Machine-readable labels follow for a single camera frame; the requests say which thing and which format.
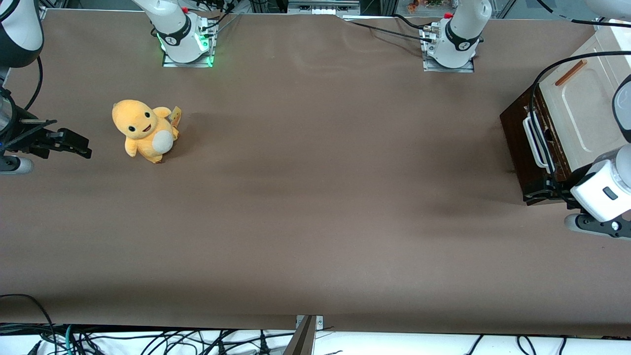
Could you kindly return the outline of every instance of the plush toy arm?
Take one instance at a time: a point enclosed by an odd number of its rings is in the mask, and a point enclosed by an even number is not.
[[[125,151],[127,152],[127,154],[129,154],[130,157],[135,157],[137,150],[138,150],[138,146],[136,145],[136,141],[126,138]]]
[[[171,110],[166,108],[166,107],[156,107],[153,109],[153,112],[158,116],[158,117],[162,117],[162,118],[167,118],[168,115],[171,114]]]

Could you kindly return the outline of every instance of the metal bracket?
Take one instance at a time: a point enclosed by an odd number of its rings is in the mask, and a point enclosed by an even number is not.
[[[293,334],[283,355],[312,355],[314,342],[316,340],[316,329],[322,327],[324,322],[322,316],[297,316],[296,324],[298,329]]]
[[[300,323],[305,318],[305,316],[296,316],[296,329],[300,326]],[[322,330],[324,329],[324,316],[315,316],[315,329]]]

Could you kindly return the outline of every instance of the table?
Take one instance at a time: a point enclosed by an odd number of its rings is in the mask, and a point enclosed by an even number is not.
[[[414,34],[394,19],[367,23]],[[161,68],[142,13],[51,10],[32,113],[89,137],[0,185],[0,292],[54,322],[629,334],[631,243],[526,207],[499,114],[593,33],[490,21],[472,75],[334,16],[243,16],[212,69]],[[19,104],[35,65],[12,72]],[[152,165],[112,104],[182,108]],[[42,322],[3,300],[3,322]]]

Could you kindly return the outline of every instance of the plush toy foot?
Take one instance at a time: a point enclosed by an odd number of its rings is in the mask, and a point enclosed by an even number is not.
[[[152,162],[154,164],[159,164],[159,163],[162,162],[162,155],[160,155],[158,157],[147,158],[147,160],[149,160],[150,162]]]

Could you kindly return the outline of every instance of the plush toy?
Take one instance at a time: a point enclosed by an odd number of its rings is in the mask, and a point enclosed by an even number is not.
[[[180,133],[182,111],[175,107],[173,112],[166,107],[150,109],[149,106],[136,100],[123,100],[114,104],[112,119],[122,134],[126,135],[125,151],[130,157],[136,152],[150,162],[162,162],[162,154],[173,147],[173,141]]]

